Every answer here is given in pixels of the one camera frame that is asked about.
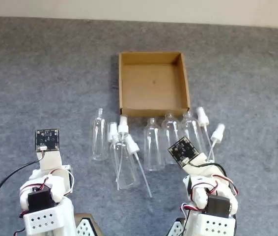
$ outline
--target circuit board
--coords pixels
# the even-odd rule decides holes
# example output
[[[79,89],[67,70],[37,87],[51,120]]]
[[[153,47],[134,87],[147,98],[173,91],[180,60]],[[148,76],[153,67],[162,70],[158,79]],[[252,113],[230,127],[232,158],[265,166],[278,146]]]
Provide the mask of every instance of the circuit board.
[[[193,146],[188,138],[183,137],[174,143],[169,149],[169,153],[176,160],[180,167],[183,167],[189,161],[199,155],[198,150]]]
[[[59,129],[40,129],[35,131],[35,151],[46,146],[46,151],[59,150]]]

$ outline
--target robotic hand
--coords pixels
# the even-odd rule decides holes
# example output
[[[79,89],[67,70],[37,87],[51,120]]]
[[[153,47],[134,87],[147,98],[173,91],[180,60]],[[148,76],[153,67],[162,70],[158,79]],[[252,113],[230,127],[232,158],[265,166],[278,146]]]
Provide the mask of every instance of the robotic hand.
[[[234,236],[238,191],[223,167],[207,162],[207,156],[198,153],[186,138],[175,143],[169,151],[188,174],[183,183],[190,202],[181,206],[184,223],[176,220],[167,235]]]
[[[206,155],[201,153],[189,164],[183,167],[189,175],[183,179],[188,196],[199,209],[205,209],[208,203],[208,193],[222,196],[230,200],[230,215],[237,212],[237,189],[233,181],[215,165],[206,165]]]
[[[20,187],[21,217],[28,236],[76,236],[70,165],[62,165],[57,129],[37,130],[35,149],[40,169]]]

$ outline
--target white spray nozzle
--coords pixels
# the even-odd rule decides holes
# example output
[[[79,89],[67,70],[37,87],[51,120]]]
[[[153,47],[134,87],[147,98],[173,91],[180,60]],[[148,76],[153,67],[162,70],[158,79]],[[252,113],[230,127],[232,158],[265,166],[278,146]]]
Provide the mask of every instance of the white spray nozzle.
[[[198,115],[198,122],[199,126],[204,127],[209,125],[209,118],[207,117],[206,113],[204,112],[203,107],[198,107],[196,109]]]
[[[211,141],[219,144],[223,139],[224,130],[225,130],[225,125],[221,123],[218,124],[216,130],[213,132],[211,136]]]
[[[119,133],[129,133],[129,127],[127,123],[127,116],[121,115],[119,120],[119,126],[118,126],[118,132]]]
[[[111,122],[109,124],[109,135],[108,135],[108,142],[113,141],[113,136],[117,135],[118,136],[118,131],[117,131],[117,123],[116,122]]]
[[[133,137],[131,137],[130,134],[128,134],[125,137],[125,142],[127,145],[127,151],[129,152],[130,155],[132,155],[140,150],[138,147],[138,144],[133,140]]]
[[[98,109],[98,117],[102,117],[102,114],[103,114],[103,108],[99,108]]]

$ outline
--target white wall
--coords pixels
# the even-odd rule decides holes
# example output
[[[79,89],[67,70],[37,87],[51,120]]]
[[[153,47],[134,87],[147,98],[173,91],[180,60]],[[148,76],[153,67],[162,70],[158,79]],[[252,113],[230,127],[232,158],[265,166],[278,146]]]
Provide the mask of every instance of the white wall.
[[[0,0],[0,16],[278,28],[278,0]]]

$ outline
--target cardboard box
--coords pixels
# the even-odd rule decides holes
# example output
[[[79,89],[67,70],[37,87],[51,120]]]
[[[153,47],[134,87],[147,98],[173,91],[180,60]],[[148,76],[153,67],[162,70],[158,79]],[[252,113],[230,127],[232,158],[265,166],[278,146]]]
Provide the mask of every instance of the cardboard box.
[[[180,116],[190,108],[184,56],[180,52],[119,54],[119,106],[123,115]]]

